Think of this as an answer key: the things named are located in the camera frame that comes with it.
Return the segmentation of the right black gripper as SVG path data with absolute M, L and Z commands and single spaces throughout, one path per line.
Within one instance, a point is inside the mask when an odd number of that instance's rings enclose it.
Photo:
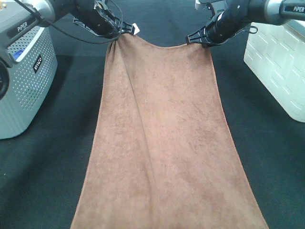
M 229 39 L 228 25 L 204 26 L 196 32 L 186 36 L 187 44 L 199 43 L 202 46 L 222 45 Z

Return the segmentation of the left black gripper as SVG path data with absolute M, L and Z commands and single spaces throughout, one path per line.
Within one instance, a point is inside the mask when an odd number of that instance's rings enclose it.
M 131 34 L 134 35 L 134 25 L 128 24 L 126 22 L 121 22 L 120 19 L 114 18 L 114 20 L 101 19 L 98 22 L 87 22 L 84 23 L 77 19 L 73 18 L 73 23 L 81 26 L 86 29 L 93 35 L 97 37 L 102 37 L 106 39 L 113 39 L 120 34 Z

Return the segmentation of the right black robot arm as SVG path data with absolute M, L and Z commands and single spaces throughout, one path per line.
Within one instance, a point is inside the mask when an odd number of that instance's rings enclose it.
M 305 20 L 303 0 L 197 0 L 196 5 L 212 12 L 209 21 L 186 36 L 187 44 L 219 46 L 236 34 L 250 31 L 252 22 L 283 25 L 289 20 Z

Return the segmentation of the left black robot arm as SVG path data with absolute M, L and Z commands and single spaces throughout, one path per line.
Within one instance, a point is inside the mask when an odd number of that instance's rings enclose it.
M 106 0 L 11 0 L 0 2 L 0 96 L 4 97 L 9 87 L 8 69 L 16 64 L 8 47 L 36 26 L 55 26 L 55 22 L 73 15 L 78 24 L 97 37 L 114 41 L 121 34 L 136 35 L 139 27 L 116 17 Z

